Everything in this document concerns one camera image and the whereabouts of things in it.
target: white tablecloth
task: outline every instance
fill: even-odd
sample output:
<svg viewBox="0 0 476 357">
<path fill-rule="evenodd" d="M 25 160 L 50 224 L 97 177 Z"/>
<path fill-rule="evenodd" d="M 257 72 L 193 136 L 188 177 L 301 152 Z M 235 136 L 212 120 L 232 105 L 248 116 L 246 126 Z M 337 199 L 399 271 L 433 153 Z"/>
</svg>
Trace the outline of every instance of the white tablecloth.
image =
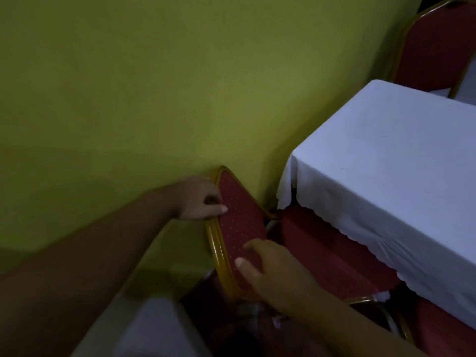
<svg viewBox="0 0 476 357">
<path fill-rule="evenodd" d="M 296 198 L 476 329 L 476 107 L 374 80 L 289 157 Z"/>
</svg>

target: yellow-green wall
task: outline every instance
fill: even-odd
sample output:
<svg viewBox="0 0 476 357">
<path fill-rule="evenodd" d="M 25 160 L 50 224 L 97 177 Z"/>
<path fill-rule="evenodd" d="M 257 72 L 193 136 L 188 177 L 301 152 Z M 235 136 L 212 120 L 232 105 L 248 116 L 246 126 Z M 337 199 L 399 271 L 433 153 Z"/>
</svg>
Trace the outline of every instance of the yellow-green wall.
<svg viewBox="0 0 476 357">
<path fill-rule="evenodd" d="M 419 1 L 2 0 L 0 266 L 218 164 L 271 201 Z M 173 223 L 136 289 L 211 266 L 201 224 Z"/>
</svg>

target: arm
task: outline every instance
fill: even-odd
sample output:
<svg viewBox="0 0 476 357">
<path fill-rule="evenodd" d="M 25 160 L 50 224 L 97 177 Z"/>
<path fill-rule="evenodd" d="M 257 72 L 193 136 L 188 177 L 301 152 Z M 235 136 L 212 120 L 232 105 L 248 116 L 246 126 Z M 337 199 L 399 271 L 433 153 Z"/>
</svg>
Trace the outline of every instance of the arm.
<svg viewBox="0 0 476 357">
<path fill-rule="evenodd" d="M 2 355 L 69 356 L 170 219 L 226 212 L 207 197 L 200 177 L 147 192 L 1 276 Z"/>
<path fill-rule="evenodd" d="M 261 274 L 246 259 L 235 260 L 255 292 L 278 311 L 307 326 L 336 356 L 426 356 L 319 287 L 283 246 L 255 239 L 245 247 L 253 248 L 263 261 Z"/>
</svg>

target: fingernail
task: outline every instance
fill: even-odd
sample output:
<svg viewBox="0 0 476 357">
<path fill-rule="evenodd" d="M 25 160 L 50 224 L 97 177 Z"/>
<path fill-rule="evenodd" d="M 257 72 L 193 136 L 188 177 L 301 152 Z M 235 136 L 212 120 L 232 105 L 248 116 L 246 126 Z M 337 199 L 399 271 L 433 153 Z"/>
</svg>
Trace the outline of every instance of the fingernail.
<svg viewBox="0 0 476 357">
<path fill-rule="evenodd" d="M 241 257 L 238 257 L 235 259 L 235 266 L 237 266 L 237 268 L 239 268 L 239 266 L 241 266 L 241 264 L 243 263 L 244 259 L 241 258 Z"/>
</svg>

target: hand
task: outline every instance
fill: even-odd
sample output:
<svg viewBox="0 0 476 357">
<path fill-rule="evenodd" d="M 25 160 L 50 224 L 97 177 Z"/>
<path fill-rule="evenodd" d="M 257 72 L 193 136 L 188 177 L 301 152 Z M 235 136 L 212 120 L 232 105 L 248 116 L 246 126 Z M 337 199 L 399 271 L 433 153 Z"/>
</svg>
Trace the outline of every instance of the hand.
<svg viewBox="0 0 476 357">
<path fill-rule="evenodd" d="M 173 206 L 173 216 L 178 219 L 204 219 L 228 211 L 228 208 L 221 204 L 223 199 L 219 189 L 205 177 L 188 177 L 159 191 L 166 195 Z M 215 203 L 206 204 L 206 199 Z"/>
<path fill-rule="evenodd" d="M 250 240 L 244 247 L 259 254 L 263 273 L 244 258 L 236 258 L 235 265 L 254 291 L 279 312 L 296 317 L 320 290 L 311 273 L 285 247 L 261 239 Z"/>
</svg>

